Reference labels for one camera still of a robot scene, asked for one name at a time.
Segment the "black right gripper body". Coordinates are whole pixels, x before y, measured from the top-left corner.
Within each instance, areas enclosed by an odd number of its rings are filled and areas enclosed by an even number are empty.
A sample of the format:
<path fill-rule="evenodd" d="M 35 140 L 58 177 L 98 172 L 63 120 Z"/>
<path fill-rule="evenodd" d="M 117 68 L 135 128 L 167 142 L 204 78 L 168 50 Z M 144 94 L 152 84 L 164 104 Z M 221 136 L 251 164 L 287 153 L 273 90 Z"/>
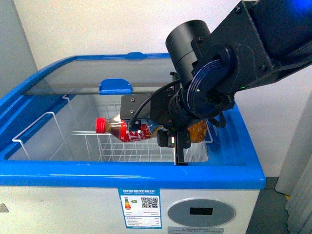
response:
<path fill-rule="evenodd" d="M 188 149 L 191 146 L 190 132 L 185 127 L 181 129 L 176 128 L 174 119 L 169 114 L 169 102 L 180 89 L 177 73 L 171 72 L 170 75 L 173 80 L 172 84 L 168 87 L 163 86 L 163 89 L 150 101 L 150 118 L 156 124 L 163 126 L 163 130 L 173 131 L 175 135 L 175 147 L 173 147 L 174 165 L 187 166 L 188 163 L 184 159 L 184 149 Z"/>

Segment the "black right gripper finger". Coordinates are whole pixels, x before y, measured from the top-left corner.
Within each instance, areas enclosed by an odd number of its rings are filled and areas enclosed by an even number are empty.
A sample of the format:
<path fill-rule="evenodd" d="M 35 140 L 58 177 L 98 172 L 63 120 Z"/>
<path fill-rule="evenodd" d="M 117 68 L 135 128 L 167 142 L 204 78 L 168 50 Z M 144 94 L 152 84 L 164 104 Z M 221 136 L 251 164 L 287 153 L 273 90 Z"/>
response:
<path fill-rule="evenodd" d="M 175 147 L 175 135 L 173 131 L 159 130 L 157 132 L 157 144 L 159 147 L 166 148 Z"/>

